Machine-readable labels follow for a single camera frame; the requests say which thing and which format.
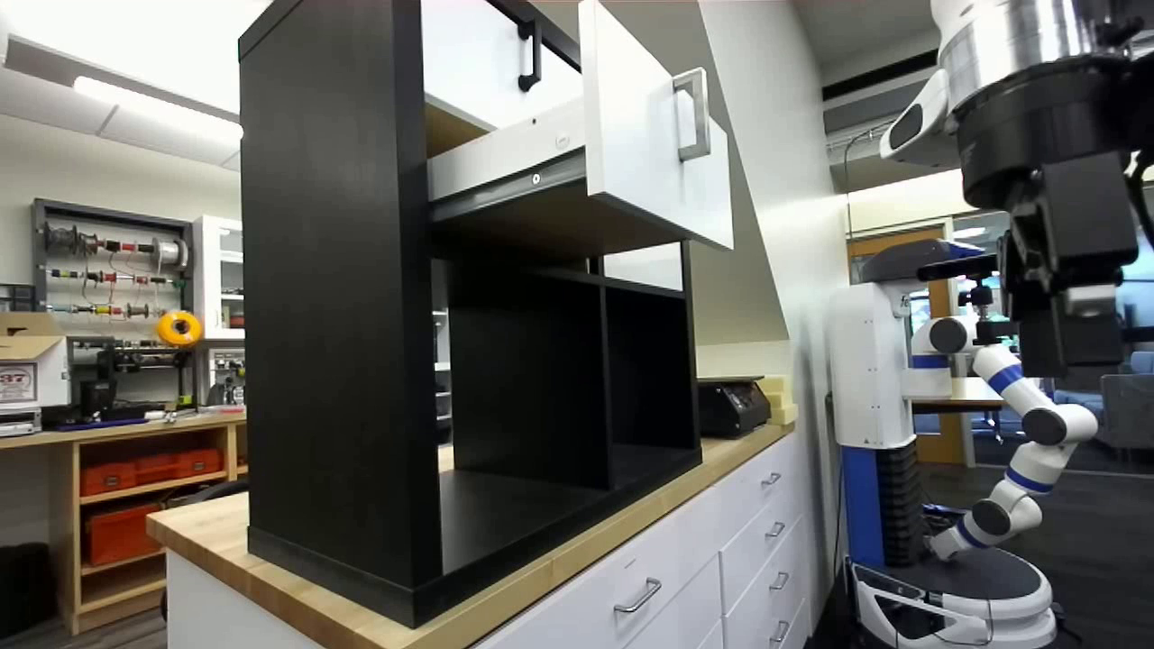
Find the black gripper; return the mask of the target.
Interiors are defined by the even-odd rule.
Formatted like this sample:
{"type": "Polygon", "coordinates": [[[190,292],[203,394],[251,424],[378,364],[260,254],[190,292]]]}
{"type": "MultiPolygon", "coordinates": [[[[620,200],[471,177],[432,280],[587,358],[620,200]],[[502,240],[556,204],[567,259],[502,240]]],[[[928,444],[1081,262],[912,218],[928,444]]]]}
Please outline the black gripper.
{"type": "Polygon", "coordinates": [[[1119,286],[1134,259],[1134,227],[1120,157],[1044,162],[1018,185],[1011,211],[1024,366],[1093,389],[1126,358],[1119,286]]]}

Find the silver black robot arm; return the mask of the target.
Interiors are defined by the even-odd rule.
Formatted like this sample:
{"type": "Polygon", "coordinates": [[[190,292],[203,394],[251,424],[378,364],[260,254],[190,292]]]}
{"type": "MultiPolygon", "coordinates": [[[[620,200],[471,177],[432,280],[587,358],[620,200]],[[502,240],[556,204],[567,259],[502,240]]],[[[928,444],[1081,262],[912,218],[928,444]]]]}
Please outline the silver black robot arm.
{"type": "Polygon", "coordinates": [[[1024,366],[1093,389],[1130,358],[1120,269],[1154,238],[1146,0],[930,0],[937,67],[888,122],[882,157],[953,143],[964,198],[1003,209],[1007,318],[1024,366]]]}

